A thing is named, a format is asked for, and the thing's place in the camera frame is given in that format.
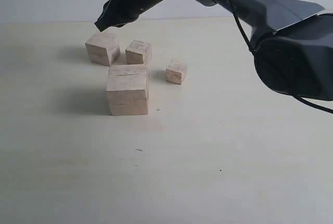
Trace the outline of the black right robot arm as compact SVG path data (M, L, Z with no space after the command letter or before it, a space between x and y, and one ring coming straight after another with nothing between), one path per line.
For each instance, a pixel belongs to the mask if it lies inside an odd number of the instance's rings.
M109 0L95 25L100 31L135 21L163 0ZM255 70L271 90L332 100L332 14L299 0L196 0L220 5L252 28L247 44Z

